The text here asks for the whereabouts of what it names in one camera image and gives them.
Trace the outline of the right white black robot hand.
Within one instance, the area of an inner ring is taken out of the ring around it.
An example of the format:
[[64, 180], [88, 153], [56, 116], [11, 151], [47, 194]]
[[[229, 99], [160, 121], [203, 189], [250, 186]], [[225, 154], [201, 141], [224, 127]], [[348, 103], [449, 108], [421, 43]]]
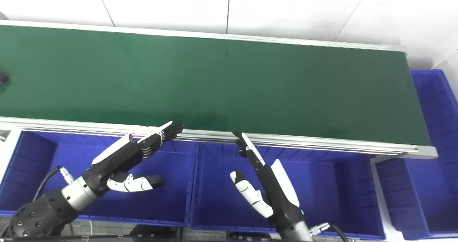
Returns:
[[268, 219], [282, 236], [299, 230], [307, 231], [304, 214], [291, 180], [282, 163], [276, 159], [268, 165], [247, 134], [233, 130], [239, 154], [253, 167], [264, 192], [256, 189], [240, 170], [230, 173], [230, 178], [240, 194], [260, 215]]

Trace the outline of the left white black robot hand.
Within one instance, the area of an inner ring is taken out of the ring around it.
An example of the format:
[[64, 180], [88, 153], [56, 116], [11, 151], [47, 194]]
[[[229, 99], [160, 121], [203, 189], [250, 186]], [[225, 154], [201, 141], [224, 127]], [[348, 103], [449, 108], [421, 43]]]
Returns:
[[153, 156], [165, 142], [177, 138], [184, 126], [183, 122], [169, 121], [137, 141], [131, 133], [123, 136], [93, 159], [82, 174], [83, 187], [97, 197], [109, 190], [136, 193], [159, 188], [164, 182], [162, 176], [133, 175], [129, 171]]

